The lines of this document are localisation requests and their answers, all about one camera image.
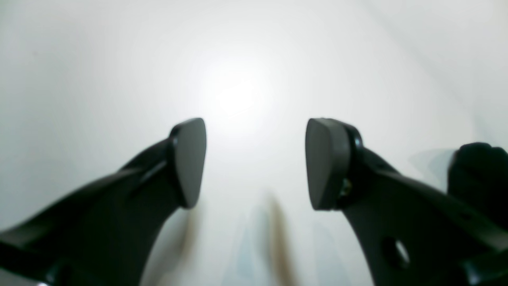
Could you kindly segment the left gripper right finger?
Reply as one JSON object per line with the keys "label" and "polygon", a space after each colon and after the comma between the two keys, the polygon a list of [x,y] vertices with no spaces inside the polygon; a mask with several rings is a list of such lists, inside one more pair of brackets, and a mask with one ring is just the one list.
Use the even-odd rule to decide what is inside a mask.
{"label": "left gripper right finger", "polygon": [[463,199],[405,177],[357,128],[309,119],[312,208],[341,211],[376,286],[506,286],[507,231]]}

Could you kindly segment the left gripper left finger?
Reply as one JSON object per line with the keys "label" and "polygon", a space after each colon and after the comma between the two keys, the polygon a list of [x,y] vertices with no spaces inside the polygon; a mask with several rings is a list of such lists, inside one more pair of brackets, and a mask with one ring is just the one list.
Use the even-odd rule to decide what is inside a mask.
{"label": "left gripper left finger", "polygon": [[201,118],[120,170],[1,231],[2,286],[137,286],[156,239],[179,208],[194,207],[206,155]]}

